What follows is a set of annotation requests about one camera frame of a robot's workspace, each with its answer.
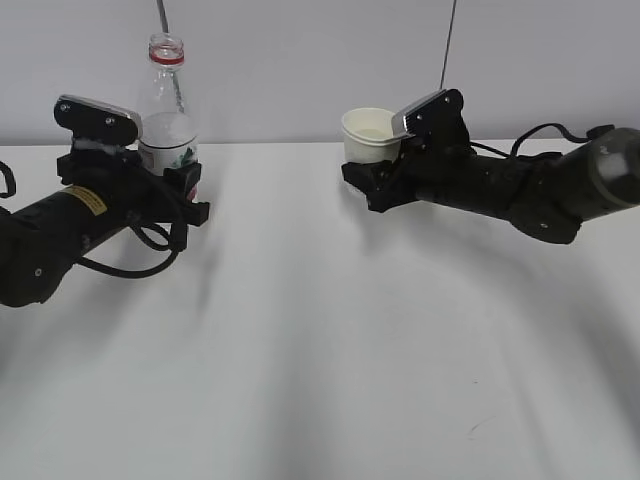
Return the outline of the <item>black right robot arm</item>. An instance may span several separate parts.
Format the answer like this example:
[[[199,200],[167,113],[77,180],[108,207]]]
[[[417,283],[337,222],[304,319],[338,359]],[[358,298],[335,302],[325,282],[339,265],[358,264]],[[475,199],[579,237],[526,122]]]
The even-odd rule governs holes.
[[[499,158],[466,138],[403,142],[395,160],[342,165],[369,210],[417,201],[506,221],[551,244],[569,244],[583,223],[639,204],[639,132],[614,128],[563,154]]]

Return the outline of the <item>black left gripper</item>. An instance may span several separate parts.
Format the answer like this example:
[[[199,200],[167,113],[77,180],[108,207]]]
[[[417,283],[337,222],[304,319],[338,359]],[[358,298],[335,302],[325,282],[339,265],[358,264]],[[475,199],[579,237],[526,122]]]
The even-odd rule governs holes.
[[[78,150],[56,160],[63,189],[55,193],[57,220],[173,220],[175,207],[160,180],[147,172],[139,155]],[[163,181],[188,225],[209,220],[209,203],[196,200],[200,163],[165,168]]]

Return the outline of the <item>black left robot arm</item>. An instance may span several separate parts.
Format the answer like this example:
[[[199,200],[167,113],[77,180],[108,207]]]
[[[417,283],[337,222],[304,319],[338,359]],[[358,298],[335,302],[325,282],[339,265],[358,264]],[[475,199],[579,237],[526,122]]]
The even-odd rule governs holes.
[[[130,280],[166,270],[186,249],[189,228],[209,218],[209,203],[189,197],[201,173],[201,164],[191,163],[156,176],[129,149],[73,149],[58,158],[63,189],[15,212],[1,212],[2,305],[46,302],[75,265]],[[166,259],[124,270],[88,258],[124,229],[166,253]]]

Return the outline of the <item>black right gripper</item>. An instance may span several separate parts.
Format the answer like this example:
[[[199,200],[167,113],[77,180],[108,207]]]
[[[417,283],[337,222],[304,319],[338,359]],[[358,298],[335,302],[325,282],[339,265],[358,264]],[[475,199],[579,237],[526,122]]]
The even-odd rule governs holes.
[[[420,190],[442,183],[455,162],[472,155],[469,142],[440,145],[414,137],[401,142],[394,161],[347,162],[341,172],[346,183],[367,193],[369,210],[390,210],[418,201]]]

